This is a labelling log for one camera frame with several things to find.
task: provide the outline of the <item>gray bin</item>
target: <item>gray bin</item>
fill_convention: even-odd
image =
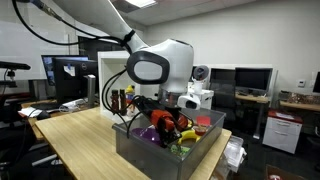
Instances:
[[[128,139],[124,124],[114,124],[112,126],[116,131],[117,153],[150,179],[188,179],[221,134],[226,115],[208,109],[198,111],[183,109],[182,112],[194,121],[196,121],[197,116],[209,116],[212,125],[207,133],[182,158],[171,153],[169,148],[161,148],[134,133],[130,133]],[[147,128],[150,125],[147,118],[137,118],[132,123],[131,130],[139,127]]]

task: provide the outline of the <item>yellow object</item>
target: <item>yellow object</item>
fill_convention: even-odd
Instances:
[[[126,93],[133,93],[134,92],[134,89],[132,88],[131,85],[129,85],[126,89]]]
[[[188,119],[188,128],[192,127],[192,122]]]
[[[183,131],[181,133],[182,137],[178,140],[178,144],[180,145],[183,140],[186,139],[195,139],[196,142],[201,138],[201,136],[196,135],[196,132],[193,129]]]

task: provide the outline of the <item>desk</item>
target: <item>desk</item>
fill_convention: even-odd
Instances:
[[[280,101],[280,105],[284,107],[291,107],[291,108],[320,112],[320,105],[318,104],[297,104],[297,103],[288,103],[285,101]]]
[[[36,122],[75,179],[148,179],[116,153],[113,124],[99,108]],[[210,179],[230,136],[222,131],[190,179]]]
[[[253,138],[260,139],[260,125],[261,125],[261,120],[262,120],[262,116],[263,116],[263,109],[264,109],[264,105],[269,102],[269,99],[264,96],[257,96],[257,97],[252,96],[252,95],[241,96],[237,93],[235,96],[236,96],[236,99],[239,99],[239,100],[254,101],[254,102],[257,102],[260,104],[258,122],[257,122],[256,130],[253,134]]]
[[[42,103],[42,102],[51,102],[51,101],[44,100],[44,101],[39,101],[38,103]],[[35,102],[24,103],[24,104],[21,104],[21,107],[28,108],[31,106],[31,104],[34,104],[34,103]],[[50,116],[51,116],[51,118],[53,118],[53,117],[58,117],[58,116],[66,115],[66,114],[69,114],[69,113],[68,112],[54,112],[54,113],[51,113]],[[29,121],[30,126],[32,127],[32,130],[33,130],[34,135],[36,136],[37,140],[38,141],[44,140],[42,133],[39,131],[39,129],[35,125],[35,123],[38,121],[37,118],[36,117],[29,118],[28,121]]]

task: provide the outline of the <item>plastic container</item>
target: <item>plastic container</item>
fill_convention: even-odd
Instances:
[[[130,133],[128,139],[124,124],[112,126],[116,131],[117,153],[151,179],[188,179],[221,134],[226,115],[208,109],[183,109],[182,112],[194,120],[197,116],[209,116],[211,122],[207,133],[184,156],[177,156],[168,148],[161,148],[136,133]],[[149,120],[143,116],[132,123],[131,129],[147,128],[150,125]]]
[[[231,136],[226,149],[224,150],[224,154],[228,160],[228,167],[233,172],[237,172],[241,163],[241,159],[244,152],[242,148],[243,139]]]

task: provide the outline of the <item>computer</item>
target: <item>computer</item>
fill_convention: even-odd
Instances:
[[[211,68],[210,83],[212,83],[214,80],[234,80],[234,77],[234,69]]]
[[[235,70],[236,89],[262,95],[268,92],[272,68],[237,67]]]
[[[42,63],[44,66],[44,70],[47,76],[49,86],[55,86],[53,58],[79,60],[79,61],[89,60],[89,57],[86,55],[42,55],[41,58],[42,58]],[[53,109],[58,109],[60,105],[61,104],[57,102],[46,102],[46,103],[35,103],[35,104],[32,104],[31,107],[40,109],[40,110],[53,110]]]
[[[191,76],[190,76],[190,78],[189,78],[189,82],[193,82],[192,76],[193,76],[193,71],[194,71],[194,69],[195,69],[196,67],[197,67],[197,66],[193,66],[193,67],[192,67],[192,71],[191,71]]]
[[[317,74],[316,82],[314,83],[313,92],[320,93],[320,72]]]
[[[81,60],[88,61],[89,57],[85,55],[42,55],[42,62],[44,70],[47,75],[48,83],[50,86],[54,86],[54,70],[53,70],[53,58],[55,59],[67,59],[67,60]]]
[[[88,91],[87,75],[96,77],[95,92],[99,92],[98,62],[56,59],[53,61],[56,98],[59,104],[85,98]]]

